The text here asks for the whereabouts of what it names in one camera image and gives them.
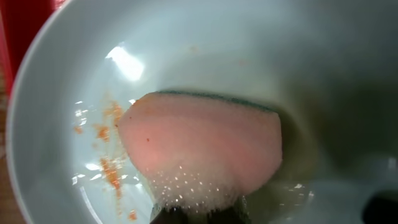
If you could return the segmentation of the pink cleaning sponge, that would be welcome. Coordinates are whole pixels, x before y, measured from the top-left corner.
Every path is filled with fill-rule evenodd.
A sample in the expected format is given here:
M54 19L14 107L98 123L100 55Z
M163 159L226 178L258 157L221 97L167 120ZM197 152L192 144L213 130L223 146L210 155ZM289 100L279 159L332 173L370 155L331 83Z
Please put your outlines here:
M233 100L149 93L117 128L162 207L195 213L230 207L260 189L282 162L279 115Z

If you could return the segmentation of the light blue plate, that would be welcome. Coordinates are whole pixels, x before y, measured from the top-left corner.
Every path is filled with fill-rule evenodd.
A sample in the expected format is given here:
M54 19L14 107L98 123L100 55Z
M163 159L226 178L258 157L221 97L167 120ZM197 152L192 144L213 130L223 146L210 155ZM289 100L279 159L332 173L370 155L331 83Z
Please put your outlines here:
M224 209L162 207L119 137L155 92L279 115L282 162ZM396 223L396 0L76 0L40 29L7 116L27 223Z

